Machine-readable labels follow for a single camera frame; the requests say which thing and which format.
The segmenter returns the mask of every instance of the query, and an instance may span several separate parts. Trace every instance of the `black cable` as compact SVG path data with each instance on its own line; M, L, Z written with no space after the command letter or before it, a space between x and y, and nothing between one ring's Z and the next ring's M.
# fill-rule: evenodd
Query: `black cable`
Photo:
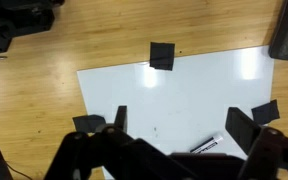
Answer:
M20 175L26 177L26 178L29 179L29 180L33 180L33 178L29 177L28 175L26 175L26 174L24 174L24 173L21 173L21 172L15 170L14 168L12 168L10 165L8 165L7 162L5 162L5 163L6 163L7 167L10 168L12 171L14 171L14 172L16 172L17 174L20 174Z

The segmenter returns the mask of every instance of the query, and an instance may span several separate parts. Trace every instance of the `wooden floor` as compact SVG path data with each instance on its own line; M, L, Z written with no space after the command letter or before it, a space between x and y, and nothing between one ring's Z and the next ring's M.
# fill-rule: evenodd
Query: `wooden floor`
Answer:
M148 60L149 43L176 56L269 44L282 0L79 0L55 10L52 31L14 39L0 62L0 148L43 179L72 117L85 115L76 71ZM288 135L288 62L275 61L272 99ZM25 179L13 174L15 179ZM288 179L282 173L282 179ZM95 171L93 179L102 179Z

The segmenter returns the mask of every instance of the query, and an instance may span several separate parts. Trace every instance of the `marker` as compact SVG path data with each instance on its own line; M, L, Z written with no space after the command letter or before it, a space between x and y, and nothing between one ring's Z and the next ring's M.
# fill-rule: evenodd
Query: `marker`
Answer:
M211 149L212 147L216 146L220 141L223 140L223 137L220 134L216 134L210 139L203 142L201 145L197 146L196 148L190 150L191 153L201 154L204 151Z

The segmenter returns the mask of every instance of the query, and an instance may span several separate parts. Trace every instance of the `white marker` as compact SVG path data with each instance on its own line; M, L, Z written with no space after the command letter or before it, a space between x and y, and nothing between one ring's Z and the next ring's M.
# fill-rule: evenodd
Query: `white marker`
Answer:
M222 140L223 140L223 137L220 134L216 134L215 136L213 136L210 139L203 142L201 145L190 150L190 152L196 153L196 154L201 154L202 152L207 151L207 150L211 149L212 147L216 146Z

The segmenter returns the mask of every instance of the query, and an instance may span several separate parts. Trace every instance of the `white board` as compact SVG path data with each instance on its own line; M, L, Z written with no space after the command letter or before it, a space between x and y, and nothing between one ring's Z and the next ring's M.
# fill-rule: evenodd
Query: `white board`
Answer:
M268 47L176 58L173 71L148 62L78 71L88 114L113 122L127 105L128 134L170 154L188 152L216 133L224 137L208 152L245 158L225 130L228 107L251 108L270 101L274 60Z

